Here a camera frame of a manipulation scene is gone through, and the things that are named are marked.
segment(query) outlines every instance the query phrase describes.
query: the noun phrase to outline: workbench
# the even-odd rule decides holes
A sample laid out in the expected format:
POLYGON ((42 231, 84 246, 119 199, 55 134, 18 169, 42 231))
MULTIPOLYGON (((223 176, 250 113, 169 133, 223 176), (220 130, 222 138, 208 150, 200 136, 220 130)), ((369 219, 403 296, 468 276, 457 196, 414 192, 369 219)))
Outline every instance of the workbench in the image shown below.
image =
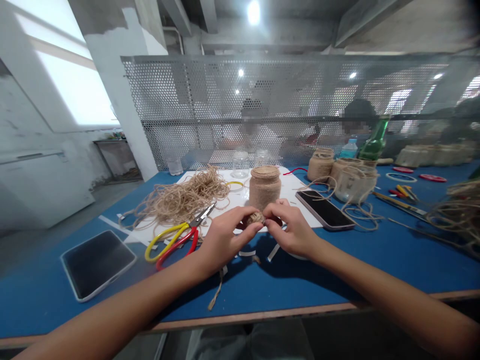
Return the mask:
MULTIPOLYGON (((449 185, 466 180, 479 164, 479 161, 475 161, 448 168, 419 168, 415 170, 414 177, 432 174, 445 177, 448 181, 438 183, 418 179, 411 184, 412 189, 422 201, 433 204, 445 196, 449 185)), ((385 177, 385 173, 393 172, 392 166, 378 166, 377 169, 381 175, 377 183, 380 189, 377 192, 389 195, 389 189, 403 184, 385 177)), ((309 182, 305 171, 298 170, 295 176, 306 184, 309 182)), ((159 172, 103 215, 116 222, 117 214, 135 208, 153 190, 154 184, 172 184, 179 178, 165 171, 159 172)), ((365 232, 358 227, 341 232, 328 232, 323 228, 314 231, 354 257, 438 299, 480 297, 480 261, 386 218, 393 218, 411 227, 419 226, 424 231, 442 237, 452 236, 451 234, 442 233, 373 195, 368 197, 368 201, 373 205, 375 214, 385 217, 377 231, 365 232)), ((341 206, 335 199, 333 203, 341 206)), ((125 221, 132 223, 133 217, 130 215, 125 221)), ((156 272, 155 265, 144 260, 145 246, 141 243, 129 244, 138 256, 135 265, 92 300, 77 302, 60 256, 105 230, 113 230, 121 239, 127 237, 99 218, 94 218, 55 247, 26 259, 21 266, 0 280, 0 347, 27 345, 41 339, 42 335, 86 309, 156 272)), ((359 304, 365 303, 358 293, 336 276, 310 261, 294 258, 282 249, 279 249, 272 262, 268 262, 267 257, 275 244, 268 233, 262 233, 242 249, 255 249, 261 264, 252 262, 250 257, 238 257, 228 264, 228 273, 212 311, 208 311, 207 306, 219 285, 218 274, 174 301, 156 317, 149 329, 166 332, 199 326, 307 316, 355 309, 359 304)), ((188 249, 189 246, 184 246, 177 250, 164 266, 182 258, 188 249)))

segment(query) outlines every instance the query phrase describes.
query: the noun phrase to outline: scissor blade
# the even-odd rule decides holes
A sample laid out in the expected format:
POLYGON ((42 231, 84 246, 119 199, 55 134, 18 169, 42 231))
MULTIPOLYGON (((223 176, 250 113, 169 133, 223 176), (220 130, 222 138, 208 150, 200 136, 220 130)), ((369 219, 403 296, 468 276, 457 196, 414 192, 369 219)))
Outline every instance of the scissor blade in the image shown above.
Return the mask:
POLYGON ((214 209, 215 205, 217 205, 217 202, 215 201, 212 205, 210 205, 209 207, 207 207, 205 210, 203 210, 203 213, 200 215, 200 218, 202 219, 206 219, 208 215, 210 215, 210 213, 212 212, 212 210, 214 209))
POLYGON ((210 215, 212 210, 214 209, 215 205, 217 205, 217 202, 215 201, 212 205, 207 207, 205 210, 203 210, 191 223, 191 227, 197 227, 199 226, 206 218, 207 216, 210 215))

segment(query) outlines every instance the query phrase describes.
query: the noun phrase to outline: hand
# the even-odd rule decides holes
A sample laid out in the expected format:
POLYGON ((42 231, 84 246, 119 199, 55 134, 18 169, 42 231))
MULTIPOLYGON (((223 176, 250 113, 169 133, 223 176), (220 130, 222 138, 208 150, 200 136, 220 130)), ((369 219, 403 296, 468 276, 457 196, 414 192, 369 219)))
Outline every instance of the hand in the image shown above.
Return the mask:
POLYGON ((260 222, 254 222, 247 228, 241 223, 244 217, 256 212, 259 210, 253 206, 237 206, 212 220, 200 249, 196 251, 209 274, 217 272, 233 259, 264 227, 260 222), (244 230, 235 235, 233 232, 235 228, 244 230))
POLYGON ((267 220, 268 232, 275 238, 283 250, 312 260, 316 247, 324 242, 312 230, 298 207, 290 206, 287 199, 278 199, 268 204, 263 215, 267 220), (287 224, 285 231, 278 225, 276 218, 287 224))

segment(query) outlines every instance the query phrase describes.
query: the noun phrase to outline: smartphone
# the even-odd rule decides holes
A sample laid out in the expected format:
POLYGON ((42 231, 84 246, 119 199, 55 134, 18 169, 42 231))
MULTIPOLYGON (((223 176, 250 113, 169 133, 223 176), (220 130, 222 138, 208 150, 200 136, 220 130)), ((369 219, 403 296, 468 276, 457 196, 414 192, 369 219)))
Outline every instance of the smartphone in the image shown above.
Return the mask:
POLYGON ((107 230, 64 252, 60 260, 76 300, 83 303, 130 269, 137 257, 107 230))
POLYGON ((355 223, 346 217, 330 200, 318 200, 318 197, 323 197, 319 192, 313 190, 298 191, 295 197, 305 205, 325 229, 340 231, 351 230, 355 227, 355 223))

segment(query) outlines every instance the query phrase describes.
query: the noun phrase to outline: pipe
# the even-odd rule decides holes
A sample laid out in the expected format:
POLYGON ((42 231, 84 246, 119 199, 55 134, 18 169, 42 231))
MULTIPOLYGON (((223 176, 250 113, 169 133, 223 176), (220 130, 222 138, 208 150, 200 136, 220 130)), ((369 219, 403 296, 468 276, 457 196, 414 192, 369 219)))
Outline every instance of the pipe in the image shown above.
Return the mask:
POLYGON ((180 52, 182 55, 184 55, 184 42, 182 40, 182 35, 180 35, 179 31, 177 30, 176 27, 174 26, 162 26, 162 29, 163 30, 167 30, 167 31, 174 31, 178 34, 178 39, 180 40, 180 52))

